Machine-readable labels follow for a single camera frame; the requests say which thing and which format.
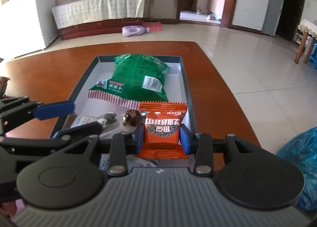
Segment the red checkered pattern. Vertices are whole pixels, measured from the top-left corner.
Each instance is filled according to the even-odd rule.
[[[106,92],[100,91],[100,90],[89,90],[88,91],[88,98],[105,100],[105,101],[111,102],[115,105],[127,107],[127,108],[133,109],[133,110],[140,109],[140,102],[132,101],[132,100],[128,100],[128,99],[123,99],[117,95],[109,94],[109,93],[106,93]]]

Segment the small package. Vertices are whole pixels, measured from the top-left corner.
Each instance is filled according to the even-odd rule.
[[[158,58],[142,54],[115,57],[111,79],[97,82],[88,98],[102,99],[115,105],[139,110],[141,101],[167,102],[165,77],[170,67]]]
[[[187,111],[184,103],[145,102],[140,104],[146,112],[144,145],[139,154],[149,159],[186,159],[179,144],[180,123]]]

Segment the barcode label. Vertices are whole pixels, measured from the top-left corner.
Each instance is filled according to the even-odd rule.
[[[151,76],[144,77],[142,88],[161,93],[162,87],[162,83],[157,78]]]

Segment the blue plastic bag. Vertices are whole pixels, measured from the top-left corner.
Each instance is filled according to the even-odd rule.
[[[317,127],[291,139],[276,155],[304,175],[305,186],[297,205],[305,211],[317,209]]]

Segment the blue gripper pad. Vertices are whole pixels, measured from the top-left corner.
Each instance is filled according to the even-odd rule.
[[[72,114],[75,110],[75,104],[71,101],[54,102],[39,105],[33,112],[34,118],[47,120]]]
[[[144,124],[140,124],[132,134],[134,140],[136,140],[136,154],[141,152],[144,143]]]
[[[180,125],[180,143],[182,144],[183,151],[186,155],[190,155],[190,140],[193,134],[185,126],[185,124]]]

